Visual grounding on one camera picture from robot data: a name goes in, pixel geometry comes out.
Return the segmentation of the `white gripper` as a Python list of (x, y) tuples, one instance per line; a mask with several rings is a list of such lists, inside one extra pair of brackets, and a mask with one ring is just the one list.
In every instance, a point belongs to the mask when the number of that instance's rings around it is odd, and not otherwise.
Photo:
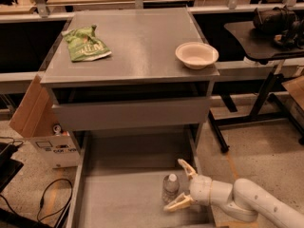
[(178, 159), (178, 163), (185, 171), (186, 177), (190, 180), (190, 195), (181, 193), (173, 201), (165, 205), (163, 211), (175, 212), (190, 207), (192, 203), (208, 206), (210, 204), (212, 179), (198, 175), (197, 171), (184, 159)]

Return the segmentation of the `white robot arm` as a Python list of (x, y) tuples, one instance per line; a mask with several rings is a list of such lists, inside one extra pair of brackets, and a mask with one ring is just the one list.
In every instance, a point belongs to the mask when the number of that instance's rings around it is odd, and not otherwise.
[(259, 215), (277, 228), (304, 228), (304, 215), (280, 201), (262, 187), (247, 179), (233, 184), (199, 175), (185, 160), (178, 159), (189, 179), (189, 194), (181, 193), (164, 206), (165, 212), (175, 212), (191, 205), (216, 205), (226, 215), (253, 222)]

